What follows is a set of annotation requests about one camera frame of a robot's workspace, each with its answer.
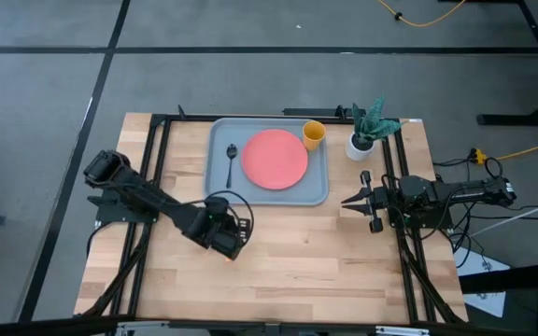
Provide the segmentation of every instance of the red plate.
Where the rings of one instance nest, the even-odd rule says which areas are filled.
[[[266,130],[255,134],[244,147],[244,174],[266,189],[285,189],[303,178],[308,154],[303,142],[284,130]]]

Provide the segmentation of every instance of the spoon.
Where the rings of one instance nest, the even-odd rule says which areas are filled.
[[[232,187],[232,160],[238,155],[238,148],[234,144],[228,146],[227,150],[228,158],[230,158],[230,171],[228,173],[228,182],[225,184],[225,188],[229,189]]]

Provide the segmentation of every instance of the paper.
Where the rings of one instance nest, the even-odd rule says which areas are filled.
[[[466,248],[461,247],[454,254],[454,260],[457,265],[464,260],[466,256]],[[468,259],[458,268],[458,276],[484,273],[489,271],[503,271],[508,270],[508,265],[502,264],[497,260],[493,260],[487,257],[481,258],[481,255],[476,252],[470,252]],[[505,292],[501,293],[482,293],[482,294],[466,294],[464,295],[464,302],[472,305],[474,308],[478,308],[484,312],[497,317],[503,317],[503,303],[505,302]]]

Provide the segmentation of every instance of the green plant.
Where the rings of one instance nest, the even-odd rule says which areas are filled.
[[[383,110],[383,97],[377,98],[368,113],[360,111],[356,104],[352,105],[352,117],[354,117],[354,134],[359,145],[365,147],[372,145],[375,140],[384,139],[394,134],[402,127],[395,120],[381,118]]]

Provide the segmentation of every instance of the wooden tabletop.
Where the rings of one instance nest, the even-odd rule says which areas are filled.
[[[127,114],[117,150],[140,167],[151,114]],[[182,201],[204,198],[203,174],[211,122],[173,122],[165,155],[162,188]],[[190,320],[324,323],[408,323],[400,254],[387,213],[384,230],[369,231],[368,218],[342,209],[358,192],[359,174],[386,173],[381,142],[367,161],[345,152],[350,125],[326,125],[330,191],[317,206],[253,206],[255,229],[236,261],[227,262],[183,237],[171,219],[153,226],[137,316]],[[149,176],[159,147],[153,149]],[[403,126],[411,175],[434,179],[427,137],[420,120]],[[395,139],[390,138],[400,176]],[[379,187],[374,178],[372,187]],[[246,207],[235,210],[247,217]],[[76,313],[90,308],[115,276],[127,225],[101,230],[92,242]],[[425,235],[430,230],[423,230]],[[424,242],[429,276],[454,312],[466,319],[460,282],[447,239],[439,232]],[[132,278],[124,289],[126,312]],[[420,286],[414,280],[419,317],[425,319]]]

